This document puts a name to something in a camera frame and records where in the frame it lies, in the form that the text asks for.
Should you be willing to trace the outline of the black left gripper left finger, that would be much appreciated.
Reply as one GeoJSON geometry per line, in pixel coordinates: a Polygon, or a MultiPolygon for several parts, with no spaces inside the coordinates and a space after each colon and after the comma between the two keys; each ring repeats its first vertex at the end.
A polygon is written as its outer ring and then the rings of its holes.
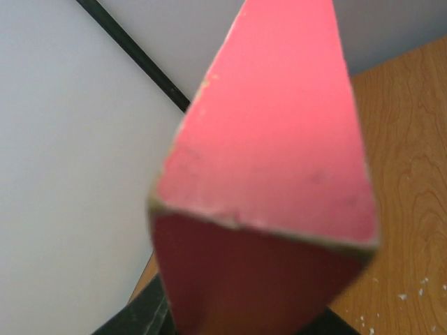
{"type": "Polygon", "coordinates": [[[169,335],[175,324],[159,275],[93,335],[169,335]]]}

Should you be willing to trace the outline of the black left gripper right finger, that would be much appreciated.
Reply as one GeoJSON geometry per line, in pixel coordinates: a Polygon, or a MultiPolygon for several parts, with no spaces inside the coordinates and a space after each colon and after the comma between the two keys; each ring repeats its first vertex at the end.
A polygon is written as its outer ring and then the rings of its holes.
{"type": "Polygon", "coordinates": [[[307,325],[307,334],[311,335],[360,335],[351,325],[344,321],[330,308],[307,325]]]}

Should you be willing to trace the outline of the pink wooden picture frame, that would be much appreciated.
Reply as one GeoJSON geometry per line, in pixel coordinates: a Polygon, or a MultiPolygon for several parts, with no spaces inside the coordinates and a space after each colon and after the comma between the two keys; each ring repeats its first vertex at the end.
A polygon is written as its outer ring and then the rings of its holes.
{"type": "Polygon", "coordinates": [[[331,1],[245,1],[149,197],[181,334],[293,334],[380,226],[331,1]]]}

